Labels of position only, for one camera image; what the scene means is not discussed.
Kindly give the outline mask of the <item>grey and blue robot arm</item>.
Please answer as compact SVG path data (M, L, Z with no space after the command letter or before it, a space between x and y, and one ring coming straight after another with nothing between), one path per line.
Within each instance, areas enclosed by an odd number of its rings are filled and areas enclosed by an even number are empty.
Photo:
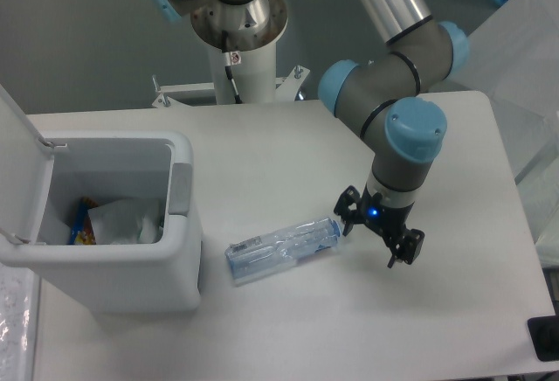
M276 100L276 49L286 29L284 0L154 0L170 21L188 18L210 54L220 104ZM406 220L439 154L447 121L421 93L460 69L465 33L436 21L424 0L361 0L388 48L370 65L351 60L322 75L318 96L373 152L363 190L348 187L334 212L346 231L364 225L383 239L392 262L412 263L424 234Z

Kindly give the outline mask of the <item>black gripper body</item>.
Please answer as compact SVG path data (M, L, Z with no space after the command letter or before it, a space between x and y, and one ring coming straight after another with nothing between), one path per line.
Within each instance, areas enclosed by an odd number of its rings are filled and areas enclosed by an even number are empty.
M356 207L356 223L365 225L380 236L387 246L395 246L411 233L406 221L414 204L396 208L381 204L382 200L383 196L379 192L371 195L365 189Z

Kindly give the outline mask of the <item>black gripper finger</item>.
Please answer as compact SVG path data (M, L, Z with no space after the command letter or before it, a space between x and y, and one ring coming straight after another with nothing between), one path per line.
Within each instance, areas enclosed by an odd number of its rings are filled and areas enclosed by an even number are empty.
M335 204L334 214L337 215L342 223L342 235L348 236L354 225L362 224L362 214L360 211L361 197L359 191L350 185L339 197Z
M388 267L393 267L396 262L411 265L421 252L425 234L418 229L404 228L397 235L390 235L385 244L390 249L390 260Z

